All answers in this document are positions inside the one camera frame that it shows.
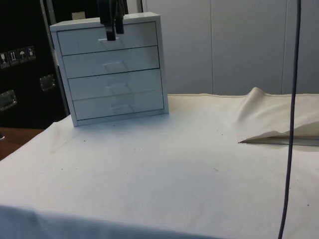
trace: sticker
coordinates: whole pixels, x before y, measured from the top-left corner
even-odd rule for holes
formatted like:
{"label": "sticker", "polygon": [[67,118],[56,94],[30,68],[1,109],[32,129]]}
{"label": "sticker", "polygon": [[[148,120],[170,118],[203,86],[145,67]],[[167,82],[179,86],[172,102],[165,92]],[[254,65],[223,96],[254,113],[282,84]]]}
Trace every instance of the sticker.
{"label": "sticker", "polygon": [[34,51],[34,47],[33,46],[28,46],[26,48],[26,54],[28,56],[29,61],[32,61],[32,60],[36,59],[35,51]]}
{"label": "sticker", "polygon": [[18,53],[16,50],[8,51],[8,56],[9,56],[10,65],[14,66],[19,64]]}
{"label": "sticker", "polygon": [[0,69],[10,67],[8,54],[6,52],[0,53]]}
{"label": "sticker", "polygon": [[24,63],[28,61],[28,56],[26,55],[25,48],[18,49],[18,57],[19,57],[20,63]]}

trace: black wire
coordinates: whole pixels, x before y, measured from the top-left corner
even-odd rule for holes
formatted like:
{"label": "black wire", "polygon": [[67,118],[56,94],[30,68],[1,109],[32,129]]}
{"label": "black wire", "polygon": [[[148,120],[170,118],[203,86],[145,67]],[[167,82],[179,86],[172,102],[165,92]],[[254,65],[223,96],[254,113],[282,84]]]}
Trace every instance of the black wire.
{"label": "black wire", "polygon": [[143,0],[141,0],[141,12],[144,12],[144,9],[143,9]]}
{"label": "black wire", "polygon": [[288,199],[289,199],[289,185],[290,185],[290,173],[291,163],[293,157],[293,144],[294,144],[294,124],[295,124],[295,102],[296,102],[296,90],[297,90],[297,75],[298,75],[298,57],[299,57],[299,38],[300,38],[300,22],[301,22],[301,0],[297,3],[297,29],[296,29],[296,44],[295,44],[295,59],[294,59],[294,80],[293,80],[293,92],[291,95],[291,109],[290,109],[290,135],[289,135],[289,151],[288,151],[288,166],[286,175],[286,188],[285,188],[285,201],[283,216],[281,220],[278,239],[283,238],[284,227],[286,222]]}

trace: white tablecloth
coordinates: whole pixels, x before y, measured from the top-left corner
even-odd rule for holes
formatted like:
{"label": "white tablecloth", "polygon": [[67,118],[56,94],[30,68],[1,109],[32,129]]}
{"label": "white tablecloth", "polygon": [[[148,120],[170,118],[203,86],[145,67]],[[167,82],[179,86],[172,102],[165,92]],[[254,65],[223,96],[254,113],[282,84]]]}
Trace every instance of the white tablecloth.
{"label": "white tablecloth", "polygon": [[[0,162],[0,239],[277,238],[288,148],[237,143],[244,100],[169,96],[169,115],[54,123]],[[285,238],[318,238],[318,182],[319,150],[296,146]]]}

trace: black case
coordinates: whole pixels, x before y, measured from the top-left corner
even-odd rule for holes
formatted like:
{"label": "black case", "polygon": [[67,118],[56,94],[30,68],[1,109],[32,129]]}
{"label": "black case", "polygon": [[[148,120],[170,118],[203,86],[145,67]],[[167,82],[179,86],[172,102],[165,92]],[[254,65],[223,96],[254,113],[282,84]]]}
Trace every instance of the black case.
{"label": "black case", "polygon": [[[46,128],[67,115],[40,1],[1,0],[0,54],[22,48],[28,53],[31,46],[30,60],[0,69],[0,94],[14,90],[17,101],[0,111],[0,127]],[[55,87],[43,91],[40,78],[47,75],[53,75]]]}

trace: wrinkled cloth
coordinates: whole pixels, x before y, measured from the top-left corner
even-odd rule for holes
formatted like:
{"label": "wrinkled cloth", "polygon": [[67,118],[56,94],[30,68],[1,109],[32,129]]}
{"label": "wrinkled cloth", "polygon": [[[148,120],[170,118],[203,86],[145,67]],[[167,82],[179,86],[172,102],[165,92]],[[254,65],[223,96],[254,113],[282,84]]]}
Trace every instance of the wrinkled cloth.
{"label": "wrinkled cloth", "polygon": [[[291,95],[270,95],[254,88],[237,112],[238,141],[288,136],[290,110]],[[294,135],[319,138],[319,95],[296,96]]]}
{"label": "wrinkled cloth", "polygon": [[[0,162],[0,239],[277,238],[288,148],[238,144],[248,97],[171,95],[169,115],[54,123]],[[294,147],[285,238],[318,238],[318,155]]]}

